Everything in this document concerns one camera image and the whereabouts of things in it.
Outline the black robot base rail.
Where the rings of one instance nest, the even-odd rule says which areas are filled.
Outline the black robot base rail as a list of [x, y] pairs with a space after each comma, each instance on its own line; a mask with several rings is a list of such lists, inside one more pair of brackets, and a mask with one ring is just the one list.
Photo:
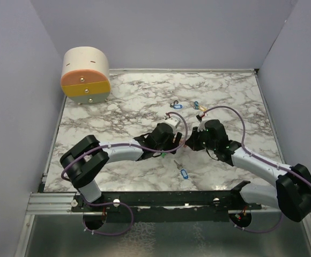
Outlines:
[[259, 210], [260, 205], [246, 203], [234, 190], [104, 192], [93, 204], [81, 196], [73, 198], [74, 213], [94, 215], [112, 223], [134, 222], [227, 222], [230, 212]]

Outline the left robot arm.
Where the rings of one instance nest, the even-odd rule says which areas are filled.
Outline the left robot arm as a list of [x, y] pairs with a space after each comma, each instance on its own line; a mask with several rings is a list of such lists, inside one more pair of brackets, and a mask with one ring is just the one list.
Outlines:
[[171, 117], [150, 132], [122, 143], [101, 143], [94, 135], [84, 137], [67, 151], [60, 164], [73, 187], [84, 197], [90, 211], [102, 206], [102, 193], [95, 177], [106, 164], [119, 161], [143, 161], [155, 154], [175, 154], [182, 137], [176, 129], [180, 120]]

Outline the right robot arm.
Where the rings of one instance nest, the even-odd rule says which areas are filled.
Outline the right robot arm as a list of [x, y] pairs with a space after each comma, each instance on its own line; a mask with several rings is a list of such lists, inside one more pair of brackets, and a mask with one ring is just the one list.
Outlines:
[[311, 213], [311, 174], [302, 164], [290, 166], [253, 153], [242, 143], [228, 138], [217, 120], [202, 121], [186, 141], [193, 151], [214, 152], [219, 161], [244, 169], [265, 180], [268, 185], [243, 182], [230, 196], [235, 209], [256, 203], [279, 209], [287, 218], [300, 222]]

